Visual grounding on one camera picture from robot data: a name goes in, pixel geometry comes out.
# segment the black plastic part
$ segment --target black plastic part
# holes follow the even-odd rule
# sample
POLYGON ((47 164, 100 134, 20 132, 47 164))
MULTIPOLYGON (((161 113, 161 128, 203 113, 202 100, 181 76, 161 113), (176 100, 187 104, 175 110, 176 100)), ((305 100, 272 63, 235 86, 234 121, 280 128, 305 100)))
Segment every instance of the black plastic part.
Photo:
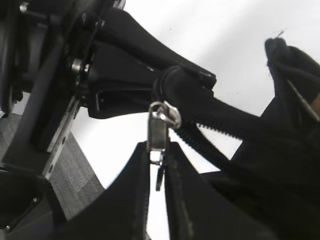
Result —
POLYGON ((19 38, 19 60, 21 70, 21 86, 24 92, 30 93, 37 79, 39 69, 43 62, 45 40, 49 34, 47 24, 33 26, 29 19, 25 20, 27 36, 19 38))
POLYGON ((106 119, 146 112, 159 71, 116 46, 95 42, 93 48, 87 76, 89 116, 106 119))
POLYGON ((5 30, 3 33, 2 46, 0 46, 0 109, 6 114, 12 112, 15 101, 18 100, 16 98, 16 89, 13 87, 13 78, 18 31, 18 16, 20 13, 19 5, 19 0, 10 0, 8 3, 6 23, 4 26, 5 30))
POLYGON ((90 117, 146 112, 152 85, 168 67, 181 66, 208 89, 215 85, 214 74, 160 43, 127 12, 110 8, 101 17, 105 22, 96 33, 88 75, 90 117))
POLYGON ((44 126, 40 125, 39 119, 48 117, 42 111, 50 110, 46 109, 48 97, 51 97, 49 91, 56 80, 63 49, 64 43, 58 42, 40 70, 16 134, 2 160, 8 170, 40 176, 49 159, 49 153, 37 149, 35 135, 45 129, 41 130, 44 126))
POLYGON ((32 199, 39 195, 32 179, 14 175, 6 170, 0 170, 0 193, 0 229, 21 219, 30 207, 32 199))
POLYGON ((9 225, 4 240, 52 240, 57 226, 67 221, 50 183, 38 182, 38 190, 42 198, 32 203, 36 206, 26 212, 16 227, 9 225))
POLYGON ((6 229, 7 233, 15 229, 15 227, 37 206, 37 204, 42 200, 42 196, 34 195, 33 199, 30 201, 29 207, 18 217, 15 217, 13 221, 9 222, 7 226, 10 226, 9 229, 6 229))
POLYGON ((165 195, 170 239, 276 240, 266 226, 232 205, 201 177, 178 143, 170 144, 165 195))
POLYGON ((139 143, 113 184, 55 232, 55 240, 144 240, 150 194, 150 158, 139 143))
POLYGON ((129 13, 110 8, 102 15, 102 18, 105 20, 105 25, 97 34, 97 40, 112 43, 156 69, 164 70, 172 66, 181 66, 195 73, 203 73, 204 82, 211 88, 216 83, 214 74, 160 43, 143 29, 129 13))

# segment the zipper pull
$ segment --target zipper pull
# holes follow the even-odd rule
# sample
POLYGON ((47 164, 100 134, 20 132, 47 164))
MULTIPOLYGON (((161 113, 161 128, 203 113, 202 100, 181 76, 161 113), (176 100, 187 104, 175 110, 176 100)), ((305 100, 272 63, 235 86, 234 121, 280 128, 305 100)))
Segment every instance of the zipper pull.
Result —
POLYGON ((158 165, 155 190, 160 191, 165 173, 166 155, 169 152, 169 128, 177 129, 182 119, 177 108, 167 102, 156 101, 149 107, 147 152, 158 152, 159 160, 150 159, 150 164, 158 165))

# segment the black bag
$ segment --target black bag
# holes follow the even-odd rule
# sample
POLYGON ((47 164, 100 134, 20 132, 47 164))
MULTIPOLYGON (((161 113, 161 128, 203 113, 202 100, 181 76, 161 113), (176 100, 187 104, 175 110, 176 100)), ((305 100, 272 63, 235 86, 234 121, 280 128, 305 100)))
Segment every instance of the black bag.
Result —
MULTIPOLYGON (((211 89, 206 88, 181 67, 168 69, 155 83, 155 98, 158 101, 168 101, 179 109, 182 126, 175 130, 176 133, 221 170, 205 173, 203 178, 239 210, 268 226, 273 232, 273 238, 270 238, 272 234, 265 235, 261 234, 263 231, 258 231, 252 239, 318 239, 320 66, 302 51, 287 46, 281 38, 267 40, 265 49, 274 80, 275 97, 261 117, 255 117, 213 98, 211 89), (197 125, 221 131, 244 142, 229 161, 203 136, 197 125)), ((170 180, 174 179, 171 176, 171 164, 168 163, 166 170, 170 180)), ((174 168, 178 169, 178 172, 185 171, 181 161, 175 164, 174 168)), ((182 185, 188 182, 188 178, 184 179, 181 172, 176 174, 176 177, 179 179, 176 181, 181 181, 182 185)), ((186 194, 182 190, 181 195, 185 198, 181 198, 186 201, 183 204, 188 202, 192 205, 180 206, 186 209, 185 217, 192 216, 193 210, 201 208, 199 206, 205 201, 195 193, 204 189, 206 184, 198 182, 197 187, 192 186, 196 183, 188 184, 188 190, 185 191, 194 193, 186 194)), ((213 206, 213 203, 214 201, 206 211, 198 214, 201 219, 206 219, 201 223, 196 221, 197 217, 189 220, 170 218, 170 206, 172 208, 174 204, 167 203, 169 220, 172 222, 174 219, 181 224, 170 228, 171 237, 206 239, 201 237, 201 234, 212 229, 221 230, 210 220, 220 207, 213 206), (188 237, 177 237, 182 226, 185 231, 181 234, 188 233, 189 226, 188 237)), ((236 216, 230 212, 226 214, 229 214, 230 222, 236 216)), ((238 224, 246 225, 245 221, 238 221, 238 224)), ((227 229, 232 231, 232 227, 228 226, 224 228, 224 233, 228 232, 227 229)), ((212 231, 211 234, 210 238, 218 236, 217 239, 252 237, 235 238, 228 234, 219 234, 219 231, 212 231)))

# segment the black fabric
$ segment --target black fabric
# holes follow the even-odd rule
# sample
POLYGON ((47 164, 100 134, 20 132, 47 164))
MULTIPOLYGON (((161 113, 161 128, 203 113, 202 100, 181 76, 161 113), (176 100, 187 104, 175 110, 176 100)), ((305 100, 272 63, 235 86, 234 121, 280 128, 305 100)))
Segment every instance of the black fabric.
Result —
POLYGON ((278 239, 211 188, 177 143, 170 144, 166 159, 165 194, 170 239, 278 239))
POLYGON ((241 206, 243 210, 276 229, 279 234, 294 233, 295 236, 312 238, 320 236, 320 219, 317 217, 320 210, 313 204, 281 184, 261 177, 237 162, 229 161, 196 126, 183 126, 176 132, 205 159, 239 183, 245 190, 244 194, 253 196, 262 206, 255 209, 253 214, 250 212, 252 202, 244 201, 241 206))
POLYGON ((101 18, 105 24, 96 35, 88 76, 90 117, 146 112, 152 85, 161 71, 172 66, 180 66, 208 89, 215 85, 214 74, 160 43, 127 12, 110 8, 101 18))
POLYGON ((172 67, 162 76, 154 84, 155 97, 177 107, 183 122, 198 123, 236 138, 280 150, 305 150, 297 134, 214 98, 211 90, 181 67, 172 67))
POLYGON ((78 216, 61 226, 56 240, 144 240, 150 193, 146 144, 139 143, 121 174, 78 216))
MULTIPOLYGON (((317 143, 320 139, 319 123, 306 113, 288 80, 311 103, 320 92, 320 66, 304 52, 287 46, 283 39, 269 39, 265 45, 268 66, 274 80, 275 97, 261 119, 298 135, 306 143, 309 155, 301 157, 300 151, 293 147, 290 150, 291 157, 283 157, 275 149, 254 141, 245 141, 231 161, 241 164, 267 180, 280 184, 286 191, 292 192, 319 210, 320 195, 317 191, 320 186, 320 154, 317 154, 319 149, 317 143)), ((250 193, 247 186, 229 178, 225 172, 205 173, 203 176, 233 204, 255 218, 266 221, 266 215, 262 213, 271 205, 250 193)), ((269 211, 276 212, 276 209, 271 207, 269 211)), ((301 221, 310 220, 303 212, 295 218, 301 221)), ((297 233, 297 229, 294 228, 284 230, 277 220, 269 221, 268 224, 278 232, 281 239, 319 238, 319 234, 315 233, 312 227, 297 233)))

